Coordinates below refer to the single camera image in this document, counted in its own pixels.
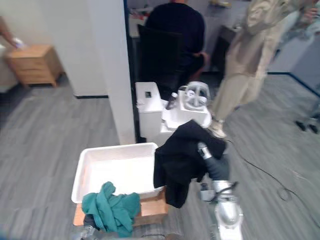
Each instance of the person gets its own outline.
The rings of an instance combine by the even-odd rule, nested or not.
[[[320,35],[319,0],[312,0],[310,8],[303,7],[286,18],[285,31],[278,46],[278,52],[290,41],[298,38],[307,41]]]
[[[11,46],[17,48],[17,44],[12,36],[11,32],[9,31],[4,19],[0,16],[0,36],[4,38]]]
[[[225,76],[210,107],[209,129],[213,135],[225,138],[223,123],[227,116],[237,106],[258,97],[283,35],[285,17],[311,3],[311,0],[251,1],[242,28],[227,52]]]
[[[202,52],[205,21],[199,12],[186,5],[185,0],[171,0],[169,3],[157,6],[151,12],[145,26],[163,32],[182,34],[179,70],[183,74],[180,85],[200,76],[209,57]]]

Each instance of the wooden box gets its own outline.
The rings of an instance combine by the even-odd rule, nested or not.
[[[147,224],[161,224],[165,216],[168,215],[168,205],[166,204],[165,190],[162,190],[158,196],[143,199],[140,202],[141,212],[134,218],[133,226]],[[81,204],[76,205],[73,225],[82,226],[84,224],[85,214],[82,211]]]

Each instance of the wooden nightstand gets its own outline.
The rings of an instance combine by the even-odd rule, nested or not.
[[[58,56],[51,45],[32,45],[16,49],[7,55],[7,61],[20,82],[28,84],[52,84],[63,73]]]

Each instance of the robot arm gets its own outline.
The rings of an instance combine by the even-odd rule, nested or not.
[[[230,175],[230,168],[228,160],[225,156],[222,156],[220,160],[215,159],[206,144],[203,142],[198,143],[198,152],[203,158],[209,177],[213,181],[228,181]]]
[[[241,225],[243,222],[243,212],[238,204],[237,197],[233,194],[233,189],[237,182],[229,182],[229,164],[226,158],[220,160],[212,157],[206,144],[198,143],[198,152],[202,156],[209,177],[212,179],[214,191],[212,204],[208,206],[212,223],[217,226],[213,231],[220,240],[242,240]]]

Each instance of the black chair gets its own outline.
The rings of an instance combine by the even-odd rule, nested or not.
[[[168,100],[179,87],[182,34],[138,25],[140,34],[140,79],[155,82],[161,98]]]

